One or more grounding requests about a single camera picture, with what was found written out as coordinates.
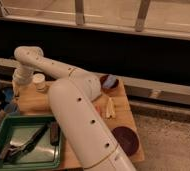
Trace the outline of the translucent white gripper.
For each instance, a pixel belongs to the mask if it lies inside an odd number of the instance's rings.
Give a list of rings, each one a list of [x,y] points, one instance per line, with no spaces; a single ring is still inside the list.
[[[12,76],[14,96],[19,96],[21,86],[26,86],[32,82],[33,70],[26,67],[16,68]]]

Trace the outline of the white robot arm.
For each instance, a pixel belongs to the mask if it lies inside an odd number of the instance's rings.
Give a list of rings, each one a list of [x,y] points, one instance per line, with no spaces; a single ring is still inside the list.
[[[99,78],[84,69],[44,56],[36,46],[14,50],[18,85],[31,82],[36,69],[55,79],[48,90],[51,111],[84,171],[136,171],[93,106],[101,95]]]

